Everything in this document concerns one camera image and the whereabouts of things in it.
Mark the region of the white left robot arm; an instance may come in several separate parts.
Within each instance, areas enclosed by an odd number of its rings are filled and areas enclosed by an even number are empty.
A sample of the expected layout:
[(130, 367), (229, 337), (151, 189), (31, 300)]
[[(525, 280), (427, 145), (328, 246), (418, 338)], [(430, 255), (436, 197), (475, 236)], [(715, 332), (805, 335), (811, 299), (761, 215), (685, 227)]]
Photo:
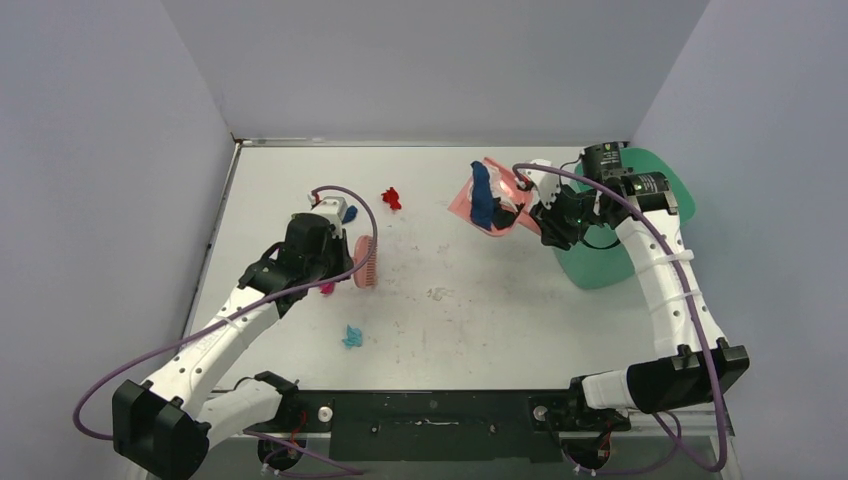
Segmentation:
[(160, 479), (188, 479), (221, 433), (203, 418), (208, 395), (235, 361), (320, 281), (346, 279), (354, 263), (342, 216), (319, 207), (290, 220), (238, 279), (209, 322), (143, 382), (124, 381), (112, 395), (113, 447)]

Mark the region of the dark blue paper strip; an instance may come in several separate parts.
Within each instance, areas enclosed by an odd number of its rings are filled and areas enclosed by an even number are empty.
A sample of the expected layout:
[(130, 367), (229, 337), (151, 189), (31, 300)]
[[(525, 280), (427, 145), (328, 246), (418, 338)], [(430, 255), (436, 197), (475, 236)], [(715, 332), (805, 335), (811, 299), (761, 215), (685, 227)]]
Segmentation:
[(472, 162), (471, 168), (471, 177), (474, 177), (476, 182), (469, 212), (470, 220), (477, 227), (490, 231), (492, 214), (495, 209), (495, 200), (489, 188), (488, 177), (490, 172), (481, 161)]

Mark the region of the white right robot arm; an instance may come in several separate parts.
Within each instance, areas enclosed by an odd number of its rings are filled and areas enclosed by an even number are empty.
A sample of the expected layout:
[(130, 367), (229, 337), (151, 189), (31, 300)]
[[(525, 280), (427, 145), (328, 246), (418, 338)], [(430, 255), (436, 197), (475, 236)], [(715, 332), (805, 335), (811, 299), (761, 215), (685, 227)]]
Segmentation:
[(729, 344), (699, 289), (681, 233), (685, 190), (655, 155), (624, 142), (586, 147), (578, 163), (574, 173), (542, 161), (513, 170), (522, 189), (538, 193), (529, 215), (543, 244), (568, 250), (592, 226), (615, 233), (644, 295), (656, 353), (579, 378), (583, 405), (643, 413), (718, 405), (750, 360), (743, 346)]

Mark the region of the pink hand brush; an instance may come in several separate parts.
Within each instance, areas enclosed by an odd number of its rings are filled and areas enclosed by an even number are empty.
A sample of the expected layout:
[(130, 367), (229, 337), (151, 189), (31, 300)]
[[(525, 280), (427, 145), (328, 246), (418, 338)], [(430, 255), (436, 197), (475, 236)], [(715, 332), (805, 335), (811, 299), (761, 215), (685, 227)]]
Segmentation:
[(360, 288), (371, 288), (377, 285), (377, 244), (370, 235), (362, 235), (357, 239), (353, 260), (361, 267), (353, 274), (354, 284)]

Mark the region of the pink plastic dustpan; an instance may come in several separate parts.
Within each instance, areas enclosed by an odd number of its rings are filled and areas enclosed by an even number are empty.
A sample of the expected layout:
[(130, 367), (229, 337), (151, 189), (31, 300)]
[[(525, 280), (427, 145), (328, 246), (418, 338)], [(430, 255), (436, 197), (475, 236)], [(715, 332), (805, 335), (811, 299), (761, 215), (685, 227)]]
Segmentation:
[(540, 236), (531, 218), (534, 194), (519, 187), (514, 172), (491, 158), (471, 163), (471, 177), (448, 207), (448, 211), (483, 233), (500, 237), (516, 226)]

